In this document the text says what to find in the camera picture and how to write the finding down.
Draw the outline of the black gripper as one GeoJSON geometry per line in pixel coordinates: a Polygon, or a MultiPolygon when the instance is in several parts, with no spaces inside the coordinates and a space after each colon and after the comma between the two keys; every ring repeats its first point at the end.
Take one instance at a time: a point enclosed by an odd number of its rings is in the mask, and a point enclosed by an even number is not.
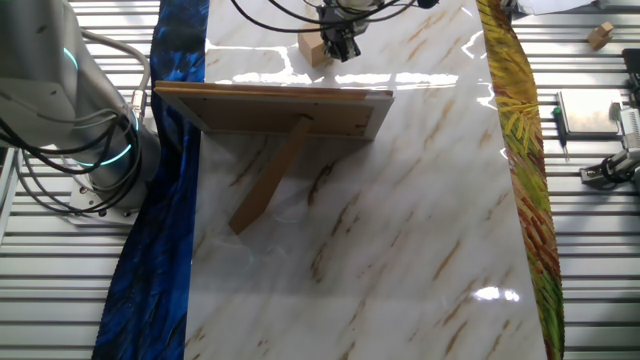
{"type": "Polygon", "coordinates": [[[326,27],[321,31],[321,37],[328,57],[346,62],[361,54],[355,38],[366,31],[368,23],[355,17],[363,13],[363,10],[348,10],[338,3],[325,3],[317,8],[321,26],[326,27]]]}

